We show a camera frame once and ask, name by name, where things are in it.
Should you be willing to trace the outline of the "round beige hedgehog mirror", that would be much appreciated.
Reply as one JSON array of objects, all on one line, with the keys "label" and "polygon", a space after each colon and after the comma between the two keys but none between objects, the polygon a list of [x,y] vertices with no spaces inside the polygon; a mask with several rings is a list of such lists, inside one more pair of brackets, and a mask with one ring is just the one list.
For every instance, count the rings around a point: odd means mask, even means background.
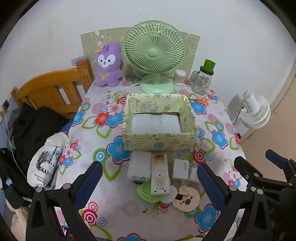
[{"label": "round beige hedgehog mirror", "polygon": [[195,188],[182,185],[172,204],[182,212],[191,212],[199,206],[200,194]]}]

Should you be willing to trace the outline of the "small white charger cube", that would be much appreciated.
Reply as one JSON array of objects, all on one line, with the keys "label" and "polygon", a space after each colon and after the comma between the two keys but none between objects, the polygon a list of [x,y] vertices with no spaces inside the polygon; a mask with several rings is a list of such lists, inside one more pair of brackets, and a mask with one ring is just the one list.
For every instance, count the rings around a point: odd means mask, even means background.
[{"label": "small white charger cube", "polygon": [[192,183],[200,183],[198,177],[197,177],[197,168],[192,167],[189,171],[189,178],[188,178],[189,182]]}]

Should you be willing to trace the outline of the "white 45W charger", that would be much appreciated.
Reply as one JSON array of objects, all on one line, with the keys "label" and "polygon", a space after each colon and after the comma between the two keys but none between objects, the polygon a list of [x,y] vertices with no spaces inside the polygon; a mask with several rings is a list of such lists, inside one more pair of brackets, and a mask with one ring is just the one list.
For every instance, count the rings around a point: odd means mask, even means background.
[{"label": "white 45W charger", "polygon": [[189,161],[175,159],[173,162],[172,178],[187,180],[189,176]]}]

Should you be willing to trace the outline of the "green perforated panda case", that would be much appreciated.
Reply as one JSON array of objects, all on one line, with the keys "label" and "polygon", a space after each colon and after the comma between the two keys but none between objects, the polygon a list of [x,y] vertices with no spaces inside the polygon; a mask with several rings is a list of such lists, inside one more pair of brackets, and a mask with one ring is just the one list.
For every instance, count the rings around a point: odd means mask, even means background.
[{"label": "green perforated panda case", "polygon": [[162,195],[156,195],[157,192],[158,190],[156,188],[152,188],[151,180],[137,185],[138,196],[148,203],[157,203],[163,200],[164,197]]}]

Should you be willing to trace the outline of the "white power bank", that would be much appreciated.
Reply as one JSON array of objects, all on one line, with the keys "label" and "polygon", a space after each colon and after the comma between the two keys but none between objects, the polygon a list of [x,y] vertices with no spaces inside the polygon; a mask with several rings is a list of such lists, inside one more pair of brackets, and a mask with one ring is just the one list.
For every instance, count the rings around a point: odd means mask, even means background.
[{"label": "white power bank", "polygon": [[151,179],[151,153],[132,151],[127,177],[134,181],[149,181]]}]

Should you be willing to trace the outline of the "white clip fan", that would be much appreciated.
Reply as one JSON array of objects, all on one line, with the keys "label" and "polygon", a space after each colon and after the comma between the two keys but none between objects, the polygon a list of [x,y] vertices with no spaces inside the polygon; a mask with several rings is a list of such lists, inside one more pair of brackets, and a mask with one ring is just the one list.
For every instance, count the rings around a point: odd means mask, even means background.
[{"label": "white clip fan", "polygon": [[239,121],[247,129],[262,128],[270,119],[271,107],[268,100],[250,90],[236,95],[230,102],[229,108],[233,114],[233,125]]}]

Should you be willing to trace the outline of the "white printed tote bag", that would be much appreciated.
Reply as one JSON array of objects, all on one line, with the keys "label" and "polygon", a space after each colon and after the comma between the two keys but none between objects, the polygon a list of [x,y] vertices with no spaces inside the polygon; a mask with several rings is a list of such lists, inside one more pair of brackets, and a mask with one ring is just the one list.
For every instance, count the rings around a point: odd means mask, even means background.
[{"label": "white printed tote bag", "polygon": [[54,134],[32,157],[27,172],[27,182],[31,187],[55,188],[58,162],[67,138],[64,132]]}]

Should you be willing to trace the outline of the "black clothing pile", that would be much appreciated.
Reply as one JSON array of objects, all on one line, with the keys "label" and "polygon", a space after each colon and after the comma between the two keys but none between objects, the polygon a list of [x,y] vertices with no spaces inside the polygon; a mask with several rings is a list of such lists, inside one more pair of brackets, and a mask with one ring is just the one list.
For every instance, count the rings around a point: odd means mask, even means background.
[{"label": "black clothing pile", "polygon": [[21,114],[13,123],[16,160],[31,161],[46,139],[59,132],[67,122],[67,118],[48,107],[34,109],[24,103]]}]

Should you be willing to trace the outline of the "yellow patterned cardboard box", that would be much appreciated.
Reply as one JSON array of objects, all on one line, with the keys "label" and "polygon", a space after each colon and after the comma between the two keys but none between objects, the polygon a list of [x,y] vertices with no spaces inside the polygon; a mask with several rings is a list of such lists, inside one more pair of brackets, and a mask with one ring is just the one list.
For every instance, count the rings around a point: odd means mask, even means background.
[{"label": "yellow patterned cardboard box", "polygon": [[126,98],[122,141],[128,151],[192,149],[198,130],[185,95],[133,93]]}]

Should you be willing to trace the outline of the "green plastic cup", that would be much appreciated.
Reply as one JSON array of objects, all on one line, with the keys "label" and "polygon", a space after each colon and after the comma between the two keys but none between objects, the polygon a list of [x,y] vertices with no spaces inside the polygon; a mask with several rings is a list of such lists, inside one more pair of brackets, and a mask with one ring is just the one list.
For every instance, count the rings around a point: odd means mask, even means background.
[{"label": "green plastic cup", "polygon": [[205,59],[203,69],[207,72],[213,72],[215,65],[216,63],[213,62],[212,60]]}]

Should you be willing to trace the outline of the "cotton swab container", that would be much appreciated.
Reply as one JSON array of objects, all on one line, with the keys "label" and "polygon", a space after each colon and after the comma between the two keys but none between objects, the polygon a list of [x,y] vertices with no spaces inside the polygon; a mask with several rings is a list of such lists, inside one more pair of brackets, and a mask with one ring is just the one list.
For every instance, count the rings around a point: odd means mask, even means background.
[{"label": "cotton swab container", "polygon": [[182,69],[176,69],[174,74],[174,84],[183,85],[184,81],[186,80],[186,75],[186,71]]}]

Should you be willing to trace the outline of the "wooden chair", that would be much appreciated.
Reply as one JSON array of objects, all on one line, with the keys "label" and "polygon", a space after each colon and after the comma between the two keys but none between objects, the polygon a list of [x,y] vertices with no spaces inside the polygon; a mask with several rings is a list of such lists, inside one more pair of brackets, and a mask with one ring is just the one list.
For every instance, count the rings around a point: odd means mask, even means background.
[{"label": "wooden chair", "polygon": [[82,84],[87,92],[94,81],[89,59],[78,60],[75,65],[68,70],[39,75],[20,89],[12,90],[11,97],[20,108],[24,103],[34,109],[46,106],[70,120],[82,103],[77,84]]}]

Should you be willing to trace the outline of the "green desk fan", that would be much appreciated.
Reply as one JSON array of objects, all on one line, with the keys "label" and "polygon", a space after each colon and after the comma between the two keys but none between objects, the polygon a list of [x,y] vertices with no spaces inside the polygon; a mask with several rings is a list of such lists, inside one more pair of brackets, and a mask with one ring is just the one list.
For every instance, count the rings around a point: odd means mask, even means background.
[{"label": "green desk fan", "polygon": [[123,54],[134,69],[145,73],[139,87],[145,93],[170,94],[173,80],[167,77],[185,57],[185,40],[175,27],[162,21],[145,21],[128,30]]}]

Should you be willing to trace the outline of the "purple plush bunny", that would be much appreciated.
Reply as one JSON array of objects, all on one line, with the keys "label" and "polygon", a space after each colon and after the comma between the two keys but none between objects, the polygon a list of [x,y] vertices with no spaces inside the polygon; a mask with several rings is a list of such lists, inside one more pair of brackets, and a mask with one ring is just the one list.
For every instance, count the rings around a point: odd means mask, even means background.
[{"label": "purple plush bunny", "polygon": [[122,54],[119,42],[102,43],[97,53],[96,84],[98,86],[116,87],[122,78]]}]

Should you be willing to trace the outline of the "orange handled scissors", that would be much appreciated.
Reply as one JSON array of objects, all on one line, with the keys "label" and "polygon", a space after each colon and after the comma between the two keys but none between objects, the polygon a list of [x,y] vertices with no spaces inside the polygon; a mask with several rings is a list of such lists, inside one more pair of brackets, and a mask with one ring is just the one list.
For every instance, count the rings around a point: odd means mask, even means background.
[{"label": "orange handled scissors", "polygon": [[189,98],[189,101],[191,101],[191,102],[198,102],[198,103],[203,104],[204,106],[208,106],[209,105],[207,99],[205,99],[205,98]]}]

